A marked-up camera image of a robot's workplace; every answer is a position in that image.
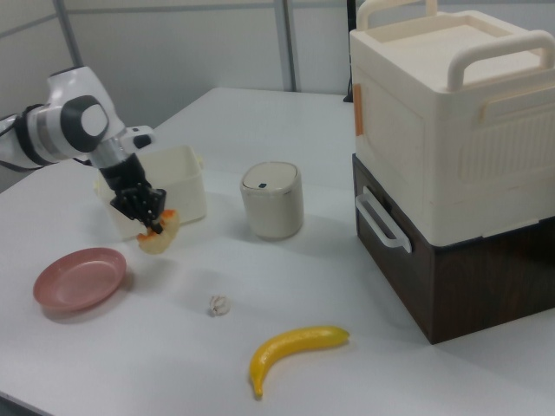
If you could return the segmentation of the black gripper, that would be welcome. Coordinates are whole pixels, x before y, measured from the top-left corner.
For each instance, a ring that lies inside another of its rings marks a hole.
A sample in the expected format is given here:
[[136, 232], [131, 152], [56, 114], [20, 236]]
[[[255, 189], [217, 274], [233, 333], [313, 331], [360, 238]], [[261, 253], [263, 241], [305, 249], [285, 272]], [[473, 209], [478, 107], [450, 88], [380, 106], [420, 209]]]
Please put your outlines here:
[[101, 176], [115, 197], [112, 207], [130, 220], [137, 220], [148, 230], [162, 232], [160, 215], [165, 209], [166, 191], [149, 187], [146, 174], [135, 153], [122, 162], [100, 169]]

